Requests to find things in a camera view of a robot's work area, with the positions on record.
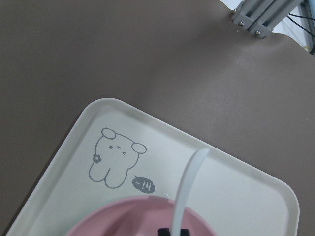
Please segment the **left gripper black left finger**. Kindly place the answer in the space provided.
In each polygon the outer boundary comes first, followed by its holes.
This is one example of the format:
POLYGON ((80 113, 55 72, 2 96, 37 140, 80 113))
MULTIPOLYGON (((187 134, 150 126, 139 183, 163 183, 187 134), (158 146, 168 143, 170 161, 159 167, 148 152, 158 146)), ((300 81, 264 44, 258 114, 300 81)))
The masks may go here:
POLYGON ((170 229, 169 228, 160 228, 157 232, 158 236, 170 236, 170 229))

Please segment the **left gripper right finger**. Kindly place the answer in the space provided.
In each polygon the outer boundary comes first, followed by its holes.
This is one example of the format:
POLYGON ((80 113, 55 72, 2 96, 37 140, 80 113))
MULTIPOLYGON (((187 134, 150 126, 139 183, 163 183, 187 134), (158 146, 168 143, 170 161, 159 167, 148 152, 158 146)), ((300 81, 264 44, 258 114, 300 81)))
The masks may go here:
POLYGON ((189 236, 189 229, 181 229, 180 236, 189 236))

